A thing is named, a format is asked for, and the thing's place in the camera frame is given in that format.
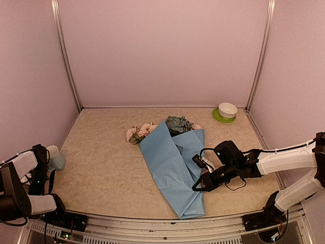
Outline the blue wrapping paper sheet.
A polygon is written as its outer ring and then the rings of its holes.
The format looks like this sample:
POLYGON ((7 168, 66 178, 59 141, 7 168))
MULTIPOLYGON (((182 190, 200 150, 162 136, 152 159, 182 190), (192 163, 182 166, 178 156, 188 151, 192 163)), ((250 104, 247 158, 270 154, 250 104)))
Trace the blue wrapping paper sheet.
POLYGON ((140 143, 155 184, 179 219, 206 214, 203 192, 192 189, 202 173, 192 158, 204 147, 203 129, 172 137, 165 122, 140 143))

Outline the blue fake hydrangea flower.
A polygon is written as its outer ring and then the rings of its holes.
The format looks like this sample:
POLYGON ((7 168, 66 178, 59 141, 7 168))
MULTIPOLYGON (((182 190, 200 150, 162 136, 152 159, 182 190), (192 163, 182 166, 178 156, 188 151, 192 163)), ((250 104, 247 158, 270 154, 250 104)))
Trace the blue fake hydrangea flower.
POLYGON ((193 123, 189 122, 184 116, 168 116, 165 120, 166 126, 171 137, 178 136, 192 130, 193 123))

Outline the pink fake rose stem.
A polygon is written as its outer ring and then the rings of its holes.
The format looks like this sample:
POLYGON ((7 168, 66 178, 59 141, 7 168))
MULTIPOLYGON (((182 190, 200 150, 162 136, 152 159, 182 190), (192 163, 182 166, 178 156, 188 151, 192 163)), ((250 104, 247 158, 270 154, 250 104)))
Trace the pink fake rose stem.
POLYGON ((153 132, 156 129, 157 125, 154 125, 153 123, 145 123, 141 126, 138 135, 139 136, 148 136, 151 132, 153 132))

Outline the small pink rose stem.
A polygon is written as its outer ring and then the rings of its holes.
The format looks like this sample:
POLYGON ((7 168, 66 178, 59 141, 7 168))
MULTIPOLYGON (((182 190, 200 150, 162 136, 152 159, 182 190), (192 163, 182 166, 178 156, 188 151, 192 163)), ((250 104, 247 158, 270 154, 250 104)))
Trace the small pink rose stem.
POLYGON ((126 140, 128 143, 135 145, 139 144, 146 137, 146 132, 140 130, 138 127, 132 127, 126 132, 126 140))

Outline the black strap ribbon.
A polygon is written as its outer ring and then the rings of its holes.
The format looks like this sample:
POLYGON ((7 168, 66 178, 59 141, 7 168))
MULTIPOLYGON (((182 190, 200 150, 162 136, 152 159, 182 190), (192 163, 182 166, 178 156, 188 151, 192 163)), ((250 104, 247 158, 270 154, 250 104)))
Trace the black strap ribbon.
POLYGON ((49 188, 48 188, 48 194, 52 193, 53 187, 54 187, 54 179, 55 179, 55 170, 52 170, 49 175, 49 188))

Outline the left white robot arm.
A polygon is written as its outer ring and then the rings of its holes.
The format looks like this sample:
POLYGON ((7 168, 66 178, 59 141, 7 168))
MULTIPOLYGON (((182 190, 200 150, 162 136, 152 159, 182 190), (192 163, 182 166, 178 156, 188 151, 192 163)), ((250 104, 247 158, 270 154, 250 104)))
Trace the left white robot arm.
POLYGON ((44 218, 68 225, 71 214, 52 192, 55 172, 65 163, 57 146, 41 144, 1 162, 1 223, 22 227, 29 219, 44 218))

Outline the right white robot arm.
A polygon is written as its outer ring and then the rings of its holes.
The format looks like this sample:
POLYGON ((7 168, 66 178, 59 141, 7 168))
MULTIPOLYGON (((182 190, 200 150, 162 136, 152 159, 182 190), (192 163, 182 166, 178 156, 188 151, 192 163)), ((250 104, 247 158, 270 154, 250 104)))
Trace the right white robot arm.
POLYGON ((192 186, 193 191, 210 192, 233 178, 259 178, 270 173, 309 168, 310 171, 289 187, 273 193, 260 214, 260 222, 270 226, 280 213, 324 190, 324 133, 310 142, 274 150, 240 151, 231 140, 211 149, 222 166, 203 173, 192 186))

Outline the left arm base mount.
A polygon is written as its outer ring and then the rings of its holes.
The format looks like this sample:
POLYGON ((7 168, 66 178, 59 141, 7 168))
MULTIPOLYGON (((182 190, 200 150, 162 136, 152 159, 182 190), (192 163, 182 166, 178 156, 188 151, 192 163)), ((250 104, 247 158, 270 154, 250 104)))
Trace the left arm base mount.
POLYGON ((50 196, 54 198, 56 209, 45 213, 41 219, 45 223, 54 226, 70 229, 71 231, 85 232, 88 216, 67 211, 63 201, 57 194, 51 194, 50 196))

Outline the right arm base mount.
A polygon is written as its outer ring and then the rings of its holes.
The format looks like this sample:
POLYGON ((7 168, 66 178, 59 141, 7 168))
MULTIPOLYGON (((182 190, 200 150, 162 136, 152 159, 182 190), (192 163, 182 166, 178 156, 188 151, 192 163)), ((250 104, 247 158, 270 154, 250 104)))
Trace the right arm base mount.
POLYGON ((269 197, 262 211, 247 214, 242 217, 245 231, 262 229, 287 221, 287 217, 284 212, 280 211, 275 206, 275 198, 277 193, 278 192, 275 192, 269 197))

